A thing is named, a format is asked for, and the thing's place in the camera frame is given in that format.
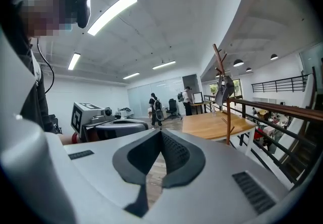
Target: black metal railing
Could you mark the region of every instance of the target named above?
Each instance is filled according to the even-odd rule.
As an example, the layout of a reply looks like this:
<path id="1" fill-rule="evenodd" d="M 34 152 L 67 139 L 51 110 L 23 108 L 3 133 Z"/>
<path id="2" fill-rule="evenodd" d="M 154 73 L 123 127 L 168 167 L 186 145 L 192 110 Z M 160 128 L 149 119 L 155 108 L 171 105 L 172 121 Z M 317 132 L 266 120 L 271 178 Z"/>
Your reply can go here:
<path id="1" fill-rule="evenodd" d="M 211 100 L 211 98 L 215 98 L 215 96 L 209 96 L 209 95 L 205 95 L 204 96 L 204 100 Z M 263 109 L 267 109 L 270 110 L 271 112 L 278 112 L 278 113 L 283 113 L 285 115 L 288 116 L 293 116 L 299 119 L 303 119 L 306 121 L 315 121 L 315 122 L 323 122 L 323 112 L 321 111 L 317 111 L 317 110 L 310 110 L 310 109 L 304 109 L 304 108 L 297 108 L 297 107 L 292 107 L 292 106 L 285 106 L 285 105 L 276 105 L 276 104 L 271 104 L 271 103 L 263 103 L 263 102 L 254 102 L 254 101 L 246 101 L 246 100 L 242 100 L 242 99 L 236 99 L 236 98 L 230 98 L 230 102 L 234 102 L 234 103 L 240 103 L 242 104 L 242 111 L 235 109 L 235 108 L 230 108 L 236 112 L 239 112 L 242 114 L 242 117 L 246 118 L 249 117 L 251 119 L 255 119 L 258 122 L 264 123 L 268 126 L 271 126 L 273 128 L 275 128 L 276 130 L 285 133 L 291 137 L 293 137 L 294 139 L 298 140 L 298 142 L 305 144 L 308 147 L 314 148 L 315 150 L 317 150 L 317 147 L 314 143 L 312 143 L 311 141 L 309 141 L 308 139 L 306 139 L 303 135 L 300 134 L 295 134 L 291 131 L 288 131 L 287 129 L 284 129 L 272 122 L 266 121 L 264 119 L 249 115 L 246 113 L 246 105 L 247 106 L 253 106 L 253 107 L 257 107 L 257 108 L 263 108 Z M 221 110 L 221 108 L 219 106 L 215 105 L 215 102 L 213 102 L 213 105 Z M 282 173 L 288 178 L 288 180 L 295 184 L 296 186 L 299 185 L 306 177 L 306 175 L 309 173 L 311 167 L 313 166 L 313 162 L 309 163 L 308 165 L 305 165 L 300 158 L 291 150 L 285 148 L 284 146 L 282 146 L 279 142 L 277 142 L 276 140 L 274 140 L 273 138 L 271 138 L 270 136 L 268 136 L 266 133 L 261 132 L 259 130 L 255 130 L 257 133 L 259 133 L 261 136 L 263 136 L 265 139 L 267 139 L 268 141 L 270 141 L 272 144 L 274 144 L 277 148 L 279 148 L 280 150 L 282 150 L 286 155 L 288 155 L 291 159 L 295 160 L 295 162 L 297 162 L 297 164 L 299 164 L 300 166 L 302 166 L 304 168 L 304 173 L 302 174 L 301 178 L 299 178 L 299 180 L 296 180 L 294 177 L 292 177 L 290 175 L 290 173 L 287 171 L 285 165 L 283 165 L 279 160 L 277 160 L 267 149 L 265 149 L 263 147 L 262 144 L 260 144 L 259 142 L 257 142 L 256 140 L 253 139 L 253 143 L 259 148 L 261 149 L 268 157 L 270 157 L 270 159 L 274 162 L 274 164 L 282 171 Z M 240 146 L 244 143 L 244 135 L 246 135 L 247 137 L 248 134 L 242 134 L 239 138 L 240 138 Z M 266 168 L 268 169 L 269 167 L 267 166 L 267 164 L 263 161 L 260 160 L 260 156 L 253 150 L 251 149 L 251 152 L 258 158 L 258 160 L 260 161 L 260 163 Z"/>
<path id="2" fill-rule="evenodd" d="M 214 104 L 215 103 L 215 96 L 211 96 L 211 95 L 204 95 L 204 101 L 212 101 L 212 103 Z M 235 96 L 234 98 L 237 98 L 237 99 L 242 99 L 243 96 L 242 95 L 239 95 L 239 96 Z M 206 108 L 211 112 L 211 105 L 210 104 L 207 104 L 206 105 Z"/>
<path id="3" fill-rule="evenodd" d="M 307 75 L 292 78 L 253 83 L 253 92 L 278 92 L 278 91 L 304 91 L 307 83 Z"/>

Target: wooden handrail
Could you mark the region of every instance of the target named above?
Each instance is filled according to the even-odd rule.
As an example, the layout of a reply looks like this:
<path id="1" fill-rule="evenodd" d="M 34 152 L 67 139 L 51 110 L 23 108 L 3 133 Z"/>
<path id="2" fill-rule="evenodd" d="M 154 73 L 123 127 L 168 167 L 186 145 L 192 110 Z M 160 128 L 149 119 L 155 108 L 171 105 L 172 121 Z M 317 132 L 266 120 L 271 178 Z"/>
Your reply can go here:
<path id="1" fill-rule="evenodd" d="M 236 98 L 230 98 L 230 102 L 266 109 L 268 111 L 281 113 L 287 116 L 292 116 L 307 121 L 323 122 L 323 111 L 319 110 L 311 110 L 289 105 L 277 105 L 265 102 L 248 101 Z"/>

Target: glass partition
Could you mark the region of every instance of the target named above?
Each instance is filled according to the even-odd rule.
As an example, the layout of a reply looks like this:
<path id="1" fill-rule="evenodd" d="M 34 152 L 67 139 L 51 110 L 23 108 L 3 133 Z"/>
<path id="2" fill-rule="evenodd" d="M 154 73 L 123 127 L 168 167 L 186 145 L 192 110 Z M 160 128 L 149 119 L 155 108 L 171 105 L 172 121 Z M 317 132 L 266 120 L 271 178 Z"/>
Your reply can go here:
<path id="1" fill-rule="evenodd" d="M 144 85 L 138 87 L 138 95 L 139 95 L 139 104 L 141 109 L 141 117 L 148 116 L 148 108 L 149 108 L 149 100 L 151 98 L 151 90 L 150 85 Z"/>
<path id="2" fill-rule="evenodd" d="M 182 102 L 178 102 L 177 95 L 184 91 L 182 77 L 151 83 L 148 85 L 128 89 L 129 106 L 134 111 L 135 117 L 147 117 L 150 94 L 155 93 L 163 107 L 169 108 L 169 100 L 176 100 L 177 111 L 183 115 L 185 109 Z"/>
<path id="3" fill-rule="evenodd" d="M 128 89 L 129 107 L 133 111 L 134 117 L 141 117 L 140 98 L 138 88 Z"/>

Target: desk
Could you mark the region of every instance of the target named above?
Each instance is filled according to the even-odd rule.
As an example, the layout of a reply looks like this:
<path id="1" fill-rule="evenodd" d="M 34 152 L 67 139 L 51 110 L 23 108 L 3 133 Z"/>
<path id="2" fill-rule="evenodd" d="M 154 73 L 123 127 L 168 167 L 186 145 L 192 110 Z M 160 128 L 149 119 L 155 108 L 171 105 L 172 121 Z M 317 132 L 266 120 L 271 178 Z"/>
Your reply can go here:
<path id="1" fill-rule="evenodd" d="M 260 114 L 260 117 L 263 119 L 264 115 L 267 114 L 268 111 L 267 110 L 264 110 L 264 109 L 261 109 L 259 110 L 259 114 Z"/>
<path id="2" fill-rule="evenodd" d="M 264 129 L 264 126 L 268 126 L 266 125 L 265 123 L 263 122 L 259 122 L 259 125 L 260 125 L 260 129 L 263 130 Z"/>
<path id="3" fill-rule="evenodd" d="M 202 105 L 204 106 L 204 113 L 206 113 L 206 105 L 211 104 L 212 101 L 204 101 L 202 103 L 191 104 L 191 106 L 199 106 L 201 108 L 201 114 L 203 113 Z"/>
<path id="4" fill-rule="evenodd" d="M 268 136 L 270 136 L 271 134 L 273 134 L 275 132 L 275 128 L 271 127 L 271 126 L 267 126 L 263 129 L 263 132 L 266 133 Z"/>
<path id="5" fill-rule="evenodd" d="M 222 118 L 227 120 L 227 115 L 221 111 L 186 116 L 184 118 L 182 132 L 208 140 L 225 140 L 227 137 L 227 124 L 222 120 Z M 248 139 L 248 146 L 245 153 L 247 155 L 251 150 L 256 124 L 231 113 L 231 128 L 233 126 L 234 129 L 230 136 L 237 136 L 250 132 L 250 139 Z"/>

